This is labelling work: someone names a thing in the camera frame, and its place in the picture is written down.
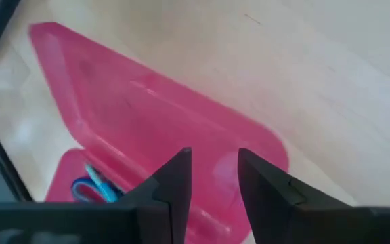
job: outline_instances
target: light wood surface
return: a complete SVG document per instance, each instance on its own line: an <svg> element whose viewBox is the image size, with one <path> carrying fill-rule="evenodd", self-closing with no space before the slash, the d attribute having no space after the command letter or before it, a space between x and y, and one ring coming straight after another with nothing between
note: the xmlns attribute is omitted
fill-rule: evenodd
<svg viewBox="0 0 390 244"><path fill-rule="evenodd" d="M0 139L36 200L77 146L28 40L42 21L268 126L324 192L390 205L389 0L22 0L0 41Z"/></svg>

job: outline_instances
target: pink plastic container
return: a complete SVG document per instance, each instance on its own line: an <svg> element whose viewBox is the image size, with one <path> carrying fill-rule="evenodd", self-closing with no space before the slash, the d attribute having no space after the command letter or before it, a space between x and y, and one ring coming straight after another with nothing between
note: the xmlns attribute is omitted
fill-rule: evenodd
<svg viewBox="0 0 390 244"><path fill-rule="evenodd" d="M250 226L237 177L245 147L284 171L288 158L268 129L57 23L30 38L61 116L84 149L63 155L47 201L73 201L70 185L92 164L124 190L183 147L192 147L186 243L241 243Z"/></svg>

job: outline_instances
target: pink tray lid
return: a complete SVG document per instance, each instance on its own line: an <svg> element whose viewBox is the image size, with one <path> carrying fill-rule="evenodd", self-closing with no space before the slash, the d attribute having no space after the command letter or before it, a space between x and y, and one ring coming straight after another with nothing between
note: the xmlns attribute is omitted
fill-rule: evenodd
<svg viewBox="0 0 390 244"><path fill-rule="evenodd" d="M34 24L30 38L67 128L97 159L92 164L130 190L192 147L186 243L246 238L238 149L287 171L286 151L271 131L60 24Z"/></svg>

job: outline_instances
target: pink plastic tray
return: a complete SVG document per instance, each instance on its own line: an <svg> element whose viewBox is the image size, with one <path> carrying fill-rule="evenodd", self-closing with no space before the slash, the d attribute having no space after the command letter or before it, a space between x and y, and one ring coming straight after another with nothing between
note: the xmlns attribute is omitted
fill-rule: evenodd
<svg viewBox="0 0 390 244"><path fill-rule="evenodd" d="M86 162L131 190L183 147L193 151L186 243L241 243L250 232L237 178L245 147L287 171L268 129L56 23L30 37L73 137L84 149L61 159L47 201L73 201Z"/></svg>

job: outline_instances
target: wooden floor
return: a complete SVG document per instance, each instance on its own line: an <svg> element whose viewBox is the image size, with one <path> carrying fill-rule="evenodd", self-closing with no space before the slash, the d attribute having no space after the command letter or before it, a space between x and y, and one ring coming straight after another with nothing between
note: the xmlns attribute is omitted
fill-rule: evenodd
<svg viewBox="0 0 390 244"><path fill-rule="evenodd" d="M43 21L268 126L324 192L390 205L390 0L22 0L0 41L0 139L36 200L77 146L28 40Z"/></svg>

